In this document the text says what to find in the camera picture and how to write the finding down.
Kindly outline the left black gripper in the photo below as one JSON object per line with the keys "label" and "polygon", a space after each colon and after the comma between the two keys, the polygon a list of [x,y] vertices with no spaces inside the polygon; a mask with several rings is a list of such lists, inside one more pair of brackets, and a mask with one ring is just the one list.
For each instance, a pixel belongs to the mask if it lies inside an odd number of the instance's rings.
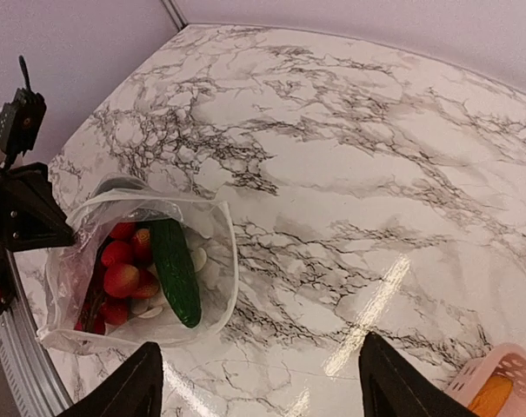
{"label": "left black gripper", "polygon": [[15,298],[6,253],[72,246],[75,232],[66,219],[44,163],[0,172],[0,304]]}

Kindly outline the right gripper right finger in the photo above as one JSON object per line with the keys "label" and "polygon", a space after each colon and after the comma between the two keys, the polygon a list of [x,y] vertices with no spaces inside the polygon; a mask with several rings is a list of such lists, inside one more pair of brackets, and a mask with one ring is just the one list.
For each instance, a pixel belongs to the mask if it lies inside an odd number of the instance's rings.
{"label": "right gripper right finger", "polygon": [[379,334],[365,336],[358,366],[365,417],[473,415],[422,376]]}

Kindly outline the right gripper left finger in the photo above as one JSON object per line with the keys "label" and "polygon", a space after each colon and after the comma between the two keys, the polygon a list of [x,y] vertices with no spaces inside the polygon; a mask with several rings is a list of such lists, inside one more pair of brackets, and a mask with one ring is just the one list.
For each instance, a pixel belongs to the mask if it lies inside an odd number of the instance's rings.
{"label": "right gripper left finger", "polygon": [[163,358],[145,342],[94,391],[60,417],[157,417],[162,412]]}

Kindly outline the clear zip top bag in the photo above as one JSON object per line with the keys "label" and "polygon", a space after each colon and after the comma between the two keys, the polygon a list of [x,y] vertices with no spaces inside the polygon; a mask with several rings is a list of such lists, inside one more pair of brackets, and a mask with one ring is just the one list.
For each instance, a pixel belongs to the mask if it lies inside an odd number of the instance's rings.
{"label": "clear zip top bag", "polygon": [[75,243],[49,252],[47,348],[164,348],[200,341],[229,321],[238,293],[227,203],[184,199],[131,176],[104,178],[68,219]]}

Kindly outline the green fake cucumber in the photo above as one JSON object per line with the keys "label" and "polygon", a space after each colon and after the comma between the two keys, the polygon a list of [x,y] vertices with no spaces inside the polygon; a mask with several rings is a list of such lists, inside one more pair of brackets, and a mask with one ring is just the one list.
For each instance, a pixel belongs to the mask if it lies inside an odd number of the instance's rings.
{"label": "green fake cucumber", "polygon": [[149,223],[150,246],[163,294],[178,320],[195,328],[202,303],[194,263],[181,223],[174,219]]}

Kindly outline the red orange fake mango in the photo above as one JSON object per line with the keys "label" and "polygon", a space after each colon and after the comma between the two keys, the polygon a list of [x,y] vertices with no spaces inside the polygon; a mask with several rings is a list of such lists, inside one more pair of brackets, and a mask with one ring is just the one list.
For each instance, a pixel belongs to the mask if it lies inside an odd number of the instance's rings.
{"label": "red orange fake mango", "polygon": [[505,376],[490,376],[467,408],[476,416],[512,416],[514,386],[514,381]]}

